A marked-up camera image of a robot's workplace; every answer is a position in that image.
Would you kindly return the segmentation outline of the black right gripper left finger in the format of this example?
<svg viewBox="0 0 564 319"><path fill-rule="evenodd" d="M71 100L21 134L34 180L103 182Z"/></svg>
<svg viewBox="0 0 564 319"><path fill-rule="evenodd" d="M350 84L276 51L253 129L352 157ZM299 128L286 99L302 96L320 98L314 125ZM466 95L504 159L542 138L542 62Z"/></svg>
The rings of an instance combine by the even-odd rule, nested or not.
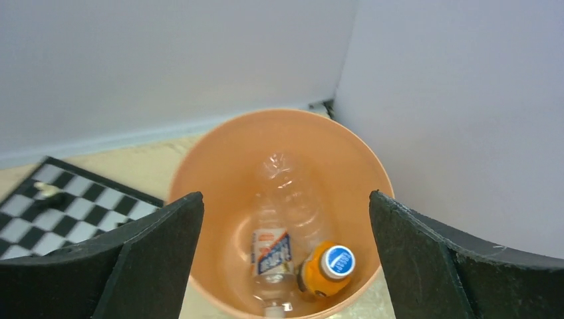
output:
<svg viewBox="0 0 564 319"><path fill-rule="evenodd" d="M1 262L2 318L177 318L202 221L200 192L43 257Z"/></svg>

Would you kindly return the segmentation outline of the clear plastic bottle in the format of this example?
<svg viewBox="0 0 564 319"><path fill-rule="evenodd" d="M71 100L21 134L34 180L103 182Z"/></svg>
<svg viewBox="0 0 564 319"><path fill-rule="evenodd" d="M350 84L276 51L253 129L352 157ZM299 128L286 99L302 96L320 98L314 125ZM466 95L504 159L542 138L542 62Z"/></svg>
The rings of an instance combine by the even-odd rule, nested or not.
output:
<svg viewBox="0 0 564 319"><path fill-rule="evenodd" d="M292 153L273 152L261 160L255 174L303 254L331 238L323 186L314 178L313 168Z"/></svg>

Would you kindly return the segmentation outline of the orange drink bottle blue label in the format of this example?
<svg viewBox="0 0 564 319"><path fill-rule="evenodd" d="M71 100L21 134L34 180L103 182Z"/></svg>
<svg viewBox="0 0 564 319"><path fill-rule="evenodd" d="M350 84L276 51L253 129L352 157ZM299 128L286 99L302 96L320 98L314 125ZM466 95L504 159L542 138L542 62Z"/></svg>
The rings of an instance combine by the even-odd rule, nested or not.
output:
<svg viewBox="0 0 564 319"><path fill-rule="evenodd" d="M295 269L297 287L308 301L332 297L349 284L355 268L356 257L348 247L323 241Z"/></svg>

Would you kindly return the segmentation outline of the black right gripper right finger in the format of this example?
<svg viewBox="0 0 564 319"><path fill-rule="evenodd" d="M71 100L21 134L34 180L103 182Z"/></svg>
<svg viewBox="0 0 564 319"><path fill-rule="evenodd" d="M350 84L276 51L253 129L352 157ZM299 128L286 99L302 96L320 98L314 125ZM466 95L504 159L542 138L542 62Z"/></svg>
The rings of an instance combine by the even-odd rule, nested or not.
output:
<svg viewBox="0 0 564 319"><path fill-rule="evenodd" d="M563 260L492 243L381 191L369 215L397 318L562 318Z"/></svg>

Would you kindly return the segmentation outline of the clear bottle white blue label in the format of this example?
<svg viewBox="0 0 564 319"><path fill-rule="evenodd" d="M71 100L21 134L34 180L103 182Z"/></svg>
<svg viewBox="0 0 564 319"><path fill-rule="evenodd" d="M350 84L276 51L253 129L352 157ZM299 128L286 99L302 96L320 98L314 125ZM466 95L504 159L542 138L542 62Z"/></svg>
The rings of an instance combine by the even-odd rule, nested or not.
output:
<svg viewBox="0 0 564 319"><path fill-rule="evenodd" d="M251 235L251 287L266 318L285 318L294 289L293 253L286 224L271 205L255 214Z"/></svg>

